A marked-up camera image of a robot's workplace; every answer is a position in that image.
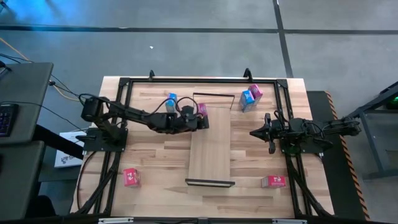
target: concrete floor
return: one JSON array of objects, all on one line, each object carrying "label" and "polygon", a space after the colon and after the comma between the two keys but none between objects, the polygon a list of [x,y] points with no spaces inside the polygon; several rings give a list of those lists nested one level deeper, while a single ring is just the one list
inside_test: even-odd
[{"label": "concrete floor", "polygon": [[[279,4],[285,29],[398,29],[397,1]],[[2,24],[277,28],[272,0],[8,0],[8,5],[10,10],[0,13]],[[240,77],[249,67],[256,77],[286,77],[278,34],[0,31],[0,37],[35,62],[53,62],[53,74],[77,93],[97,94],[105,75],[148,75],[150,69],[157,75]],[[343,116],[397,81],[396,38],[287,34],[286,42],[294,77],[304,78],[307,90],[330,91]],[[0,52],[17,56],[3,44]],[[88,126],[80,118],[80,104],[64,100],[53,88],[44,105],[82,128]],[[56,133],[74,129],[44,110],[39,123]],[[366,138],[347,141],[358,177],[375,171]],[[398,178],[359,181],[372,220],[397,222]],[[53,188],[50,183],[41,192],[59,195],[49,190]],[[61,201],[57,212],[67,213],[70,202]]]}]

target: wooden tabletop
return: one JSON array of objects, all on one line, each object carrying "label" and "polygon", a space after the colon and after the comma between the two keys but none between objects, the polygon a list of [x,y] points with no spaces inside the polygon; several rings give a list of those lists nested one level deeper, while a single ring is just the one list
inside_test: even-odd
[{"label": "wooden tabletop", "polygon": [[[115,100],[120,77],[104,77],[100,96]],[[311,119],[304,81],[287,79],[295,117]],[[179,98],[193,92],[234,94],[231,108],[231,188],[187,186],[191,133],[158,134],[142,124],[128,122],[126,151],[122,153],[114,194],[112,216],[132,217],[224,217],[224,218],[292,218],[294,217],[289,184],[281,189],[263,189],[260,180],[267,175],[287,176],[285,158],[276,142],[275,154],[268,153],[268,144],[249,135],[264,124],[264,114],[276,109],[274,87],[260,84],[264,95],[256,108],[248,113],[239,110],[239,97],[248,84],[234,83],[135,83],[130,106],[153,111],[169,92]],[[83,204],[100,179],[104,153],[89,161],[81,177],[80,198]],[[313,154],[302,155],[307,185],[314,196],[333,213],[323,164]],[[123,169],[135,167],[141,173],[140,188],[124,187]],[[102,208],[108,188],[104,191]],[[298,190],[300,208],[304,211]],[[74,200],[71,212],[76,210]]]}]

